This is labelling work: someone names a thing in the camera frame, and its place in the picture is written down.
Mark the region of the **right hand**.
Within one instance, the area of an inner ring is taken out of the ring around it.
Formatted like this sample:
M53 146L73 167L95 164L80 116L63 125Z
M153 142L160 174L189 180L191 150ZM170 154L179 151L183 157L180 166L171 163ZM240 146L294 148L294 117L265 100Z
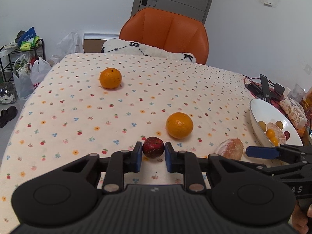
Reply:
M301 234L307 234L309 231L308 220L311 218L311 206L309 206L306 213L301 211L298 202L291 216L291 222L293 228Z

